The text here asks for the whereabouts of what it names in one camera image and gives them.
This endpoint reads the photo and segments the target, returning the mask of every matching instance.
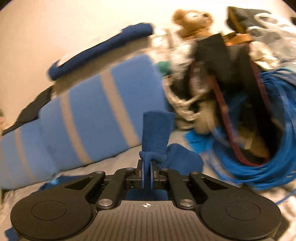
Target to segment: crosshair marking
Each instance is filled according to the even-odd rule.
[[[151,207],[151,206],[153,206],[153,205],[151,205],[150,203],[144,203],[143,205],[141,205],[141,206],[143,206],[143,207],[145,207],[145,208],[149,208],[149,207]]]

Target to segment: white wall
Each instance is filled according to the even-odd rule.
[[[49,66],[63,54],[111,29],[152,22],[172,30],[175,9],[212,13],[212,32],[231,32],[226,7],[266,9],[288,18],[282,0],[13,0],[0,11],[0,108],[13,124],[20,111],[52,84]]]

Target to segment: red strap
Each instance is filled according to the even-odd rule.
[[[270,107],[270,101],[269,101],[268,94],[267,94],[267,91],[265,89],[265,85],[263,83],[263,80],[261,79],[258,67],[252,60],[250,60],[250,62],[251,62],[251,66],[252,66],[255,78],[257,80],[257,84],[258,84],[259,91],[261,93],[263,102],[264,102],[265,106],[267,108],[269,108]]]
[[[218,104],[219,104],[219,107],[220,107],[220,110],[221,110],[221,114],[222,114],[222,119],[223,119],[223,122],[224,122],[224,125],[225,125],[225,128],[226,128],[226,132],[228,134],[228,138],[230,140],[230,144],[232,146],[232,149],[236,155],[236,157],[239,159],[239,161],[243,164],[246,164],[248,166],[251,166],[251,167],[259,167],[261,165],[257,165],[257,164],[254,164],[252,162],[249,162],[245,157],[244,155],[242,154],[241,150],[240,150],[240,147],[238,145],[238,140],[237,140],[237,137],[235,137],[235,134],[234,134],[234,129],[233,129],[233,126],[231,124],[231,121],[230,121],[230,117],[229,117],[229,114],[228,114],[228,106],[224,100],[224,97],[223,97],[223,94],[220,90],[220,87],[217,83],[217,80],[216,78],[212,75],[212,76],[209,76],[209,83],[211,84],[214,92],[215,92],[215,95],[216,95],[216,98],[217,98],[217,101],[218,101]]]

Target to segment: circular pad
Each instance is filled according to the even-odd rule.
[[[208,228],[234,240],[272,237],[281,223],[275,203],[239,188],[213,191],[200,214]]]
[[[65,204],[54,200],[39,202],[32,208],[32,214],[35,218],[46,221],[60,218],[66,211]]]
[[[82,231],[93,217],[91,207],[77,190],[33,193],[11,210],[16,232],[29,240],[60,240]]]
[[[226,206],[226,212],[229,216],[238,220],[252,220],[259,216],[259,207],[247,201],[234,201]]]

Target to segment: brown leather strap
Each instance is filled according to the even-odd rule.
[[[248,161],[244,157],[244,155],[242,154],[242,152],[240,150],[240,147],[238,145],[239,141],[237,140],[237,137],[235,136],[234,129],[233,129],[233,126],[230,121],[230,117],[229,117],[229,113],[228,113],[228,106],[224,100],[223,94],[220,90],[220,87],[217,83],[215,76],[213,76],[213,75],[209,76],[208,82],[210,83],[210,85],[212,86],[212,88],[215,92],[215,95],[216,95],[216,98],[217,98],[217,101],[218,101],[218,104],[219,104],[219,107],[221,110],[222,119],[223,119],[223,122],[224,122],[224,125],[226,128],[226,132],[227,132],[228,138],[230,140],[230,144],[232,146],[232,149],[233,149],[236,157],[243,164],[246,164],[246,165],[252,166],[252,167],[259,167],[260,165],[257,165],[257,164],[254,164],[254,163]]]
[[[268,94],[266,92],[266,89],[265,89],[265,85],[263,83],[263,80],[260,77],[260,73],[259,73],[258,67],[257,67],[257,65],[252,60],[250,60],[250,62],[251,62],[251,66],[252,66],[254,75],[255,75],[256,80],[257,80],[257,84],[258,84],[259,91],[261,93],[263,102],[264,102],[265,106],[269,109],[269,107],[270,107],[270,101],[269,101]]]
[[[251,37],[251,35],[240,34],[229,39],[227,42],[225,42],[225,45],[230,46],[230,45],[236,45],[236,44],[250,43],[252,41],[253,41],[253,38]]]
[[[236,16],[234,15],[233,11],[232,11],[232,8],[233,7],[228,7],[227,10],[228,10],[228,16],[231,20],[231,22],[234,24],[235,28],[236,28],[236,31],[241,33],[241,34],[245,34],[246,33],[246,30],[245,28],[243,27],[243,25],[241,25],[239,23],[239,21],[237,20]]]

